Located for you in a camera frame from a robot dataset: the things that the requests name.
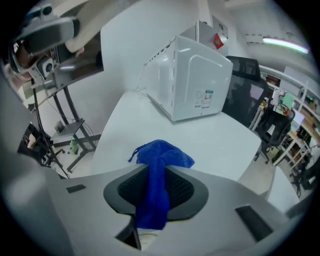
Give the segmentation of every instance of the black mesh chair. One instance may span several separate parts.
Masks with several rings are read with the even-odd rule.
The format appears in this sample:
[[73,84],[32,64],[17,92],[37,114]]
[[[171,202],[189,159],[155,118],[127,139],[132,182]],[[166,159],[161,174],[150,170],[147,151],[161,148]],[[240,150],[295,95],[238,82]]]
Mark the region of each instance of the black mesh chair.
[[[269,105],[265,109],[261,121],[256,129],[256,133],[261,139],[261,150],[259,150],[254,157],[256,161],[262,152],[266,158],[266,164],[269,163],[269,157],[267,153],[271,147],[278,147],[285,136],[291,129],[291,122],[296,116],[295,111],[292,109],[289,116],[284,116],[272,110],[273,105]],[[274,126],[272,135],[268,133],[268,130]]]
[[260,78],[258,61],[227,56],[233,63],[229,90],[222,111],[249,127],[259,105],[268,93],[268,84]]
[[[149,167],[142,166],[110,182],[103,191],[106,202],[118,213],[136,215],[138,207],[146,196]],[[196,215],[208,200],[208,189],[199,180],[176,170],[165,168],[165,190],[170,201],[167,221],[190,219]]]

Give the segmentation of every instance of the white table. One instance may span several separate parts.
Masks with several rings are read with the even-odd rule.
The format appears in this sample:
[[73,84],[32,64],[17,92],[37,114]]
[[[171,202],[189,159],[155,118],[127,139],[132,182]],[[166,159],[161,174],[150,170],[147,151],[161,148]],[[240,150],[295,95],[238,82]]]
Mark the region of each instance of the white table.
[[165,140],[191,156],[192,169],[237,181],[255,156],[261,140],[245,126],[218,113],[171,123],[151,100],[125,92],[109,118],[96,148],[92,174],[136,163],[133,151],[154,140]]

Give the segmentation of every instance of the black metal stand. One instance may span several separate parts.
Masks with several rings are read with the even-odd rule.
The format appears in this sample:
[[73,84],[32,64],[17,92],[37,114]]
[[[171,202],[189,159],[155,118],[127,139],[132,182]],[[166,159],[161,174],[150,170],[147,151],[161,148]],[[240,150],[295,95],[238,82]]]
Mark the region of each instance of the black metal stand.
[[[65,135],[70,135],[73,136],[75,142],[77,144],[79,144],[79,146],[82,148],[82,152],[79,154],[79,156],[67,167],[67,171],[69,173],[72,173],[72,168],[88,153],[88,152],[94,152],[96,150],[96,145],[94,144],[94,142],[91,140],[91,138],[89,137],[87,131],[85,130],[83,123],[85,122],[82,118],[79,118],[78,113],[75,109],[74,103],[71,99],[68,87],[63,88],[65,97],[66,97],[66,101],[68,102],[69,108],[71,110],[71,113],[74,117],[74,120],[76,121],[75,123],[69,123],[69,121],[67,120],[65,113],[60,105],[60,102],[58,100],[58,96],[55,93],[53,95],[53,99],[54,102],[56,104],[56,107],[60,113],[60,116],[63,120],[63,122],[65,123],[65,128],[64,130],[68,130],[70,131],[69,134],[65,134]],[[81,140],[78,138],[78,136],[76,135],[77,130],[80,129],[84,135],[84,137],[86,138],[86,140],[89,142],[90,146],[92,148],[87,148],[82,142]]]

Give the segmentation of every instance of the floor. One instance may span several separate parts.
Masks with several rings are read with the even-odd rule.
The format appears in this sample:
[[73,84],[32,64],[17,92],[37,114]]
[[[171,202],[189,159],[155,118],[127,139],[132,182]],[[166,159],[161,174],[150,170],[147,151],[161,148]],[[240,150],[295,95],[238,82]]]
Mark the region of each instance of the floor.
[[[65,150],[65,153],[60,153],[57,158],[62,163],[62,165],[65,168],[65,171],[67,171],[67,166],[69,166],[77,157],[78,154],[81,152],[81,149],[79,150],[78,154],[72,154],[68,152],[70,151],[70,146],[64,146],[56,148],[56,150],[63,149]],[[277,149],[274,149],[273,151],[269,151],[268,156],[271,159],[275,154],[277,153]],[[94,175],[95,173],[92,172],[92,160],[94,157],[94,152],[87,153],[81,161],[77,163],[77,165],[72,169],[73,172],[69,173],[69,176],[71,178],[77,178],[77,177],[84,177],[84,176],[90,176]],[[269,190],[272,177],[274,174],[274,171],[276,169],[275,166],[271,164],[271,161],[268,164],[265,164],[265,158],[261,155],[257,161],[253,161],[250,163],[246,171],[243,173],[243,175],[240,177],[238,182],[248,189],[252,190],[258,195],[261,195]],[[282,169],[284,174],[288,177],[288,179],[291,181],[290,178],[290,166],[288,162],[284,159],[281,161],[278,166]],[[52,168],[54,168],[57,173],[59,173],[62,176],[65,176],[61,169],[56,165],[53,164]],[[301,188],[301,196],[300,200],[304,199],[307,195],[310,194],[310,191],[304,191],[303,188]]]

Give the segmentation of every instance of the white metal box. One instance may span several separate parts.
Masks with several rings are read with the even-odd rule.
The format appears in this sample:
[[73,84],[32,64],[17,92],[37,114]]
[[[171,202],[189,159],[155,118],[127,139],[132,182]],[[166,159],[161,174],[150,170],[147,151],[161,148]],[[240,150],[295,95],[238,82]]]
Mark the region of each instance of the white metal box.
[[147,62],[141,87],[172,121],[222,110],[233,63],[208,46],[176,36]]

